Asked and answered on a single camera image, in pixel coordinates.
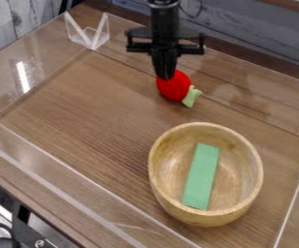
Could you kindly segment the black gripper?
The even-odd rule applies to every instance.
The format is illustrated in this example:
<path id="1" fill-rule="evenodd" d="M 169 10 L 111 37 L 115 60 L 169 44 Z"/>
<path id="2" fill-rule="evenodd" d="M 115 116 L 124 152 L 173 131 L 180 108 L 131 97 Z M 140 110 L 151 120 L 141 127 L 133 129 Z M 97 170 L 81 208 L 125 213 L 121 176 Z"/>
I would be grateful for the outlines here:
<path id="1" fill-rule="evenodd" d="M 127 50 L 151 53 L 151 62 L 159 78 L 175 75 L 177 55 L 204 53 L 204 34 L 187 29 L 180 23 L 180 0 L 148 0 L 149 25 L 128 29 Z"/>

